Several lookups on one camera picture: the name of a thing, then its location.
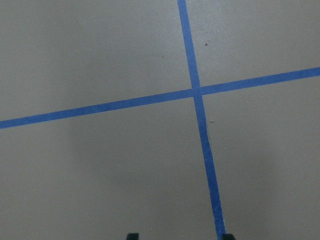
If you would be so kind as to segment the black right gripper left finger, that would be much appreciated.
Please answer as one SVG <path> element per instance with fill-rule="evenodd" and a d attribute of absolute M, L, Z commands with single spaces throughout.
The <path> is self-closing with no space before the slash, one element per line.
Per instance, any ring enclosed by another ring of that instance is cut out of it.
<path fill-rule="evenodd" d="M 139 240 L 139 233 L 128 233 L 126 240 Z"/>

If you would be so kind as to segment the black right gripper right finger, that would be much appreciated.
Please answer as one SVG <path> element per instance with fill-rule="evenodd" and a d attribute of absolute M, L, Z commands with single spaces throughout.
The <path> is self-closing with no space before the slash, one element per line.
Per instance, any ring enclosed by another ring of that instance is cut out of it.
<path fill-rule="evenodd" d="M 236 240 L 236 238 L 231 233 L 225 233 L 221 235 L 221 240 Z"/>

